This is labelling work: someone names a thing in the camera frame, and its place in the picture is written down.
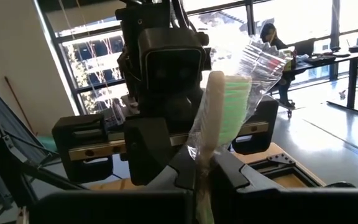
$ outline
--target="black stand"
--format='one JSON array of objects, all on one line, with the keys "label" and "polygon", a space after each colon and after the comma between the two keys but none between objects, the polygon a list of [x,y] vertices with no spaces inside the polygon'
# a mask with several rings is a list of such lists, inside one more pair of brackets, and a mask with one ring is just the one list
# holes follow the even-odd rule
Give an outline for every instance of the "black stand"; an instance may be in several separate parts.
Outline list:
[{"label": "black stand", "polygon": [[18,207],[31,206],[38,201],[26,175],[65,190],[86,189],[28,161],[0,126],[0,176]]}]

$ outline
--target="brass plate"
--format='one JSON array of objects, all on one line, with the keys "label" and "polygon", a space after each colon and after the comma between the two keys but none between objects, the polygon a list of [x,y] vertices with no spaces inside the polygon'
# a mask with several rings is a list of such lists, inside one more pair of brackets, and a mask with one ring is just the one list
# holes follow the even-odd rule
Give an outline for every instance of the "brass plate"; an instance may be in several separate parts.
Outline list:
[{"label": "brass plate", "polygon": [[[269,124],[267,122],[245,124],[241,127],[238,136],[266,132],[268,128]],[[172,146],[182,145],[186,143],[187,134],[171,136],[170,140]],[[111,156],[113,154],[120,154],[124,152],[126,152],[125,140],[118,139],[106,143],[76,147],[70,149],[68,151],[68,154],[70,156],[71,161],[80,161],[84,159]]]}]

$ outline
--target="table leg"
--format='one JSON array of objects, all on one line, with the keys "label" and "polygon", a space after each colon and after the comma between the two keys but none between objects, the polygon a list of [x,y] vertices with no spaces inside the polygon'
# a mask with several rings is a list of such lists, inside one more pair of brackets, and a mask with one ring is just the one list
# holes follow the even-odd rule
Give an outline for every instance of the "table leg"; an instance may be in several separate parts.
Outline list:
[{"label": "table leg", "polygon": [[351,59],[349,62],[349,86],[347,89],[346,105],[346,107],[349,109],[354,109],[354,102],[356,100],[357,68],[358,59]]}]

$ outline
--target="black desk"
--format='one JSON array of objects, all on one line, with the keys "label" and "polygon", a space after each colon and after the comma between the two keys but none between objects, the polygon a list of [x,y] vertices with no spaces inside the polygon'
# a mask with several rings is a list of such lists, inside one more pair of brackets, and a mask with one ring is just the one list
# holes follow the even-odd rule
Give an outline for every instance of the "black desk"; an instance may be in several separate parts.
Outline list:
[{"label": "black desk", "polygon": [[356,84],[357,84],[357,69],[358,69],[358,53],[352,53],[348,57],[337,58],[333,62],[322,63],[319,65],[299,65],[296,66],[296,69],[287,71],[286,73],[294,73],[298,74],[301,71],[309,70],[312,68],[318,68],[325,65],[332,65],[339,62],[350,61],[349,63],[349,87],[347,90],[347,100],[331,100],[327,101],[330,105],[339,106],[344,109],[352,110],[358,112],[356,108],[354,108],[354,103],[356,101]]}]

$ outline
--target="desk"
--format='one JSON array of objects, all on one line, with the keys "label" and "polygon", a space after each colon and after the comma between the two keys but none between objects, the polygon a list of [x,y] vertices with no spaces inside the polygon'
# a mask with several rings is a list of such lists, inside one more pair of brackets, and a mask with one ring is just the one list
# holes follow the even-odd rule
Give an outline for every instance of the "desk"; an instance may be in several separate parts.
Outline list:
[{"label": "desk", "polygon": [[[271,143],[270,147],[265,152],[255,153],[251,155],[241,155],[238,153],[234,153],[234,155],[241,160],[242,162],[246,164],[250,164],[253,162],[258,162],[266,159],[269,156],[274,156],[277,154],[285,153],[282,148],[280,148],[275,143]],[[299,162],[294,160],[290,155],[286,153],[286,155],[295,161],[297,163],[297,166],[305,173],[307,173],[311,178],[313,178],[314,181],[319,183],[322,186],[325,186],[326,184],[318,178],[316,175],[314,175],[312,172],[310,172],[306,167],[301,165]],[[300,181],[297,177],[294,175],[288,175],[283,176],[274,179],[277,183],[284,187],[306,187],[302,181]],[[116,180],[113,182],[105,183],[105,184],[97,184],[90,187],[91,190],[135,190],[135,189],[141,189],[142,186],[135,186],[132,184],[130,179],[122,179],[122,180]]]},{"label": "desk", "polygon": [[358,53],[351,53],[348,57],[338,57],[333,62],[322,63],[319,65],[299,65],[296,66],[296,69],[292,71],[288,71],[287,73],[295,73],[297,74],[302,70],[309,70],[312,68],[318,68],[325,65],[332,65],[339,62],[350,61],[349,65],[349,86],[347,90],[347,100],[329,100],[327,103],[330,105],[335,105],[343,109],[352,110],[358,112],[358,109],[354,107],[354,103],[356,100],[356,84],[357,84],[357,69],[358,69]]}]

